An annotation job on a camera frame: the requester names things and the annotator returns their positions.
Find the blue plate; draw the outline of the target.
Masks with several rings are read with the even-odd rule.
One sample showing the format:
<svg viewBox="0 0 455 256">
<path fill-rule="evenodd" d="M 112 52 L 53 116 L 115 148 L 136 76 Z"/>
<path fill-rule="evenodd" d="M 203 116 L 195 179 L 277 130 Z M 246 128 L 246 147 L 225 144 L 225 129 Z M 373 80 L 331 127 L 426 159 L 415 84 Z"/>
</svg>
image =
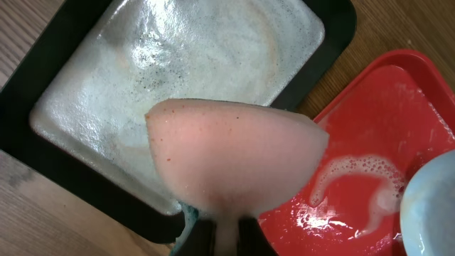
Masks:
<svg viewBox="0 0 455 256">
<path fill-rule="evenodd" d="M 400 227 L 408 255 L 454 256 L 454 151 L 412 177 L 400 205 Z"/>
</svg>

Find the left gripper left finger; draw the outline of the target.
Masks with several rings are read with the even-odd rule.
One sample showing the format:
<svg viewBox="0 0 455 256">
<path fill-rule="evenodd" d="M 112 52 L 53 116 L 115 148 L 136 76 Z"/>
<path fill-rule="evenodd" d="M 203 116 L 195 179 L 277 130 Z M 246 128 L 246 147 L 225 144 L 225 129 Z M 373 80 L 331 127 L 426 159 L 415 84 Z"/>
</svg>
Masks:
<svg viewBox="0 0 455 256">
<path fill-rule="evenodd" d="M 213 256 L 216 224 L 210 219 L 186 223 L 173 248 L 173 256 Z"/>
</svg>

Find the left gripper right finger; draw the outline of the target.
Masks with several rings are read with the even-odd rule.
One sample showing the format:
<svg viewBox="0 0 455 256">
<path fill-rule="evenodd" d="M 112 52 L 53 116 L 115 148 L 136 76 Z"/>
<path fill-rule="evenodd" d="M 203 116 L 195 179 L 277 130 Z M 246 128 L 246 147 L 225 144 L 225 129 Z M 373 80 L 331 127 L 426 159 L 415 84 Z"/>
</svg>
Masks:
<svg viewBox="0 0 455 256">
<path fill-rule="evenodd" d="M 250 217 L 241 218 L 238 228 L 238 256 L 277 256 L 277 253 L 262 232 L 257 219 Z"/>
</svg>

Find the pink sponge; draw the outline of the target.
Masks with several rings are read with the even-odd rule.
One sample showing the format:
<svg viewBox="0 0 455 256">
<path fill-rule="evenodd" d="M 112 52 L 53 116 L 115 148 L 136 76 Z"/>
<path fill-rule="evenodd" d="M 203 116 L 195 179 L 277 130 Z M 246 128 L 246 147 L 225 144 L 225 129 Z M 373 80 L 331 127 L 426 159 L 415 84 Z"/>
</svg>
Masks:
<svg viewBox="0 0 455 256">
<path fill-rule="evenodd" d="M 242 217 L 277 208 L 309 182 L 329 141 L 305 115 L 239 102 L 169 99 L 145 119 L 167 189 L 214 220 L 216 255 L 236 254 Z"/>
</svg>

